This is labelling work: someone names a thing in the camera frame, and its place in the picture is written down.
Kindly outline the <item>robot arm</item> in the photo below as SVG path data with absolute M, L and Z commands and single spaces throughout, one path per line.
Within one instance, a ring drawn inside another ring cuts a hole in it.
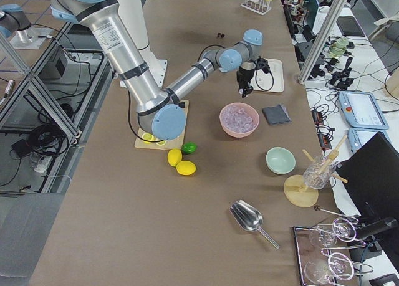
M 22 7 L 17 4 L 1 6 L 1 34 L 10 38 L 15 49 L 40 49 L 44 40 L 39 37 L 40 29 L 34 27 Z
M 133 41 L 133 16 L 139 25 L 136 36 L 146 36 L 141 0 L 51 0 L 52 14 L 60 20 L 88 27 L 107 56 L 120 80 L 137 101 L 140 128 L 160 140 L 173 140 L 185 129 L 186 116 L 178 103 L 216 69 L 223 72 L 237 70 L 256 61 L 263 35 L 255 29 L 247 30 L 243 39 L 232 47 L 209 50 L 202 59 L 161 89 L 147 62 Z

